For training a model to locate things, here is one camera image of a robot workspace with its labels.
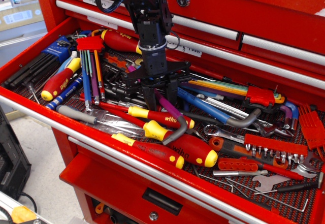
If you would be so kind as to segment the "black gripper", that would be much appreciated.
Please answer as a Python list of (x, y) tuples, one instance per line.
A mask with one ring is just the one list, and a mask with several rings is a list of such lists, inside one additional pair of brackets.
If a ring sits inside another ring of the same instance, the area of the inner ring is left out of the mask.
[(141, 67), (122, 77), (129, 92), (142, 90), (144, 100), (149, 110), (156, 111), (154, 88), (164, 91), (172, 105), (177, 103), (178, 86), (191, 79), (188, 61), (167, 61), (164, 46), (141, 47), (143, 62)]

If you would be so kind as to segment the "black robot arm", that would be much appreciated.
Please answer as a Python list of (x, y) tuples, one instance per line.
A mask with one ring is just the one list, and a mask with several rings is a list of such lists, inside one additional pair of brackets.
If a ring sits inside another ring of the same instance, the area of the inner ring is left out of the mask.
[(190, 79), (190, 62), (167, 61), (166, 36), (174, 25), (167, 0), (95, 0), (95, 3), (106, 14), (125, 5), (139, 36), (138, 46), (143, 61), (140, 68), (129, 75), (126, 83), (131, 85), (140, 80), (140, 92), (150, 110), (157, 109), (156, 88), (163, 89), (167, 99), (175, 104), (179, 83)]

